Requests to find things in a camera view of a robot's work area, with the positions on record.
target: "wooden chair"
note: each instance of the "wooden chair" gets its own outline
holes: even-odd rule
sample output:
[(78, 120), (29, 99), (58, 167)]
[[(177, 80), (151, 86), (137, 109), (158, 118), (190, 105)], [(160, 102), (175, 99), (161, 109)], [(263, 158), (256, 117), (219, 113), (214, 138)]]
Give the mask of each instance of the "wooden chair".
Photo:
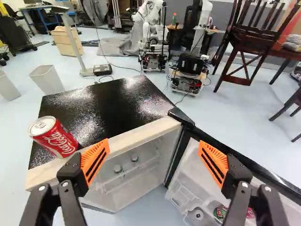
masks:
[[(261, 16), (266, 8), (267, 2), (265, 1), (261, 6), (262, 0), (258, 0), (258, 3), (252, 13), (250, 21), (247, 22), (247, 25), (244, 25), (245, 17), (248, 13), (252, 0), (246, 0), (243, 8), (242, 7), (242, 0), (234, 0), (232, 13), (230, 16), (230, 20), (228, 23), (228, 27), (226, 33), (222, 39), (222, 42), (216, 51), (215, 56), (213, 57), (212, 63), (215, 66), (213, 74), (215, 74), (218, 65), (226, 51), (226, 48), (229, 43), (233, 46), (233, 51), (231, 52), (229, 59), (223, 69), (220, 79), (218, 80), (214, 92), (217, 92), (218, 88), (220, 87), (222, 81), (232, 82), (235, 84), (240, 84), (244, 86), (250, 86), (255, 75), (257, 74), (258, 70), (260, 69), (262, 63), (264, 62), (265, 58), (268, 56), (269, 51), (272, 49), (276, 41), (279, 39), (279, 36), (287, 26), (287, 24), (291, 21), (292, 17), (300, 8), (299, 2), (295, 4), (294, 8), (292, 9), (291, 13), (288, 15), (286, 20), (283, 22), (281, 27), (278, 31), (272, 31), (274, 24), (276, 23), (285, 3), (280, 4), (278, 10), (276, 10), (278, 3), (274, 3), (266, 19), (263, 21), (262, 26), (259, 28), (258, 24), (261, 20)], [(236, 54), (240, 52), (241, 58), (243, 61), (243, 65), (238, 69), (232, 71), (231, 73), (227, 74)], [(244, 53), (251, 53), (257, 55), (255, 58), (250, 60), (246, 63)], [(258, 65), (252, 74), (249, 77), (247, 65), (254, 62), (255, 60), (259, 59)], [(246, 73), (246, 78), (238, 78), (232, 76), (237, 71), (244, 68)]]
[[(284, 104), (284, 107), (277, 112), (273, 117), (271, 117), (269, 120), (274, 121), (276, 118), (278, 118), (280, 115), (282, 115), (284, 112), (286, 112), (293, 104), (297, 104), (299, 107), (290, 114), (291, 117), (293, 117), (295, 114), (298, 113), (299, 110), (301, 110), (301, 88), (299, 88), (291, 98), (286, 101)], [(295, 142), (296, 140), (301, 138), (301, 134), (298, 135), (296, 138), (292, 140), (292, 142)]]

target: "red soda can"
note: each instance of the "red soda can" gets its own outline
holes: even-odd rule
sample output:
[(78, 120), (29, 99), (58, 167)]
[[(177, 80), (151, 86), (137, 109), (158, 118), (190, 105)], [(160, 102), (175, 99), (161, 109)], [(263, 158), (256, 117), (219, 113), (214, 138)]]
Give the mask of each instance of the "red soda can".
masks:
[(66, 158), (77, 151), (79, 143), (53, 116), (37, 119), (28, 128), (29, 136), (58, 158)]

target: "wooden box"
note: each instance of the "wooden box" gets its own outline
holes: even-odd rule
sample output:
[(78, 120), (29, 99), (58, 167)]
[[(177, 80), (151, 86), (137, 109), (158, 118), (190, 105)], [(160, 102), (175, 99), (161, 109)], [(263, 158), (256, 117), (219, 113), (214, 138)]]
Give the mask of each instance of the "wooden box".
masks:
[[(75, 40), (76, 46), (79, 50), (79, 53), (81, 55), (84, 54), (83, 46), (81, 45), (79, 35), (77, 34), (77, 31), (72, 28), (71, 33), (73, 35), (73, 38)], [(72, 56), (75, 57), (74, 50), (71, 45), (71, 40), (68, 36), (68, 33), (63, 26), (57, 26), (53, 31), (51, 31), (51, 35), (53, 37), (53, 40), (58, 47), (58, 50), (60, 51), (61, 55), (66, 56)]]

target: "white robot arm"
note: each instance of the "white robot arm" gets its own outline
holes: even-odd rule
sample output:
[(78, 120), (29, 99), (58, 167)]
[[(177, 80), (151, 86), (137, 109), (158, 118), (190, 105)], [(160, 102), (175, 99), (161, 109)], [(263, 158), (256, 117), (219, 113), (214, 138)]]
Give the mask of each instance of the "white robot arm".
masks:
[(143, 42), (147, 42), (152, 32), (155, 31), (155, 24), (158, 23), (162, 4), (163, 0), (145, 0), (138, 12), (133, 15), (134, 22), (143, 23)]

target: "white trash can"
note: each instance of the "white trash can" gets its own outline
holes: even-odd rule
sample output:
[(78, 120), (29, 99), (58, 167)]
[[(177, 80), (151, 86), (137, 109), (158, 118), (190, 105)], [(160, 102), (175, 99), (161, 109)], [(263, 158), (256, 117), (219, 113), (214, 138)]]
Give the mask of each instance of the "white trash can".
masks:
[(29, 74), (29, 77), (46, 95), (60, 93), (65, 90), (53, 65), (38, 66)]
[(21, 96), (14, 84), (8, 79), (3, 71), (0, 71), (0, 94), (8, 101)]

